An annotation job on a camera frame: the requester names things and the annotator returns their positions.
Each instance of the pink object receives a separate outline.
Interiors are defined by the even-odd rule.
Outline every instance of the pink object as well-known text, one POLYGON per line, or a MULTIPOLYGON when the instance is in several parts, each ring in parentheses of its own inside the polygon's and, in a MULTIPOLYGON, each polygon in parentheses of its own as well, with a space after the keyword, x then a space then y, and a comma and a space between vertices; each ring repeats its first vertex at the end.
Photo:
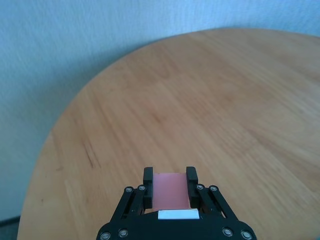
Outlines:
POLYGON ((185 173, 153 174, 153 209, 189 209, 187 176, 185 173))

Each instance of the wall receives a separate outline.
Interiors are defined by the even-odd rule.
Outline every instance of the wall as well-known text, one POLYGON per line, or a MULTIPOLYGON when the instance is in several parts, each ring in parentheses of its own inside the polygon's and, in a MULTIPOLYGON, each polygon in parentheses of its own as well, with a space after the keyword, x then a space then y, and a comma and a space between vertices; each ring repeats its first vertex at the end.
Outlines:
POLYGON ((0 0, 0 220, 20 214, 50 128, 110 63, 205 29, 320 35, 319 13, 314 0, 0 0))

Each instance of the round wooden table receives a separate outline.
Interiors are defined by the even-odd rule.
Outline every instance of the round wooden table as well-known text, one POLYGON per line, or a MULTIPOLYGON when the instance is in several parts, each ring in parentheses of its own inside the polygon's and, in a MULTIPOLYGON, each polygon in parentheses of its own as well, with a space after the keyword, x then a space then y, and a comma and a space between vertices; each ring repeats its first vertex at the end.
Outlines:
POLYGON ((50 132, 19 240, 94 240, 144 167, 217 185, 258 239, 320 235, 320 39, 219 29, 112 64, 50 132))

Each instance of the floor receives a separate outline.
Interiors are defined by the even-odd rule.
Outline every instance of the floor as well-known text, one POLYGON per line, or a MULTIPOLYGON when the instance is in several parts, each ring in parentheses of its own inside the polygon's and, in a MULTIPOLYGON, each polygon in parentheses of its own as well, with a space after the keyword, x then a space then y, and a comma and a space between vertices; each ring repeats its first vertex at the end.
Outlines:
POLYGON ((17 240, 19 222, 0 226, 0 240, 17 240))

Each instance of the white label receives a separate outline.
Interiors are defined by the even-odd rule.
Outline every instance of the white label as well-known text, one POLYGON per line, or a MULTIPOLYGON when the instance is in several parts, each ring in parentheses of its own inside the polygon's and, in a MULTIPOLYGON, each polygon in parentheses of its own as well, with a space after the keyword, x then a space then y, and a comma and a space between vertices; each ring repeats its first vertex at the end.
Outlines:
POLYGON ((159 210, 158 219, 199 219, 198 209, 159 210))

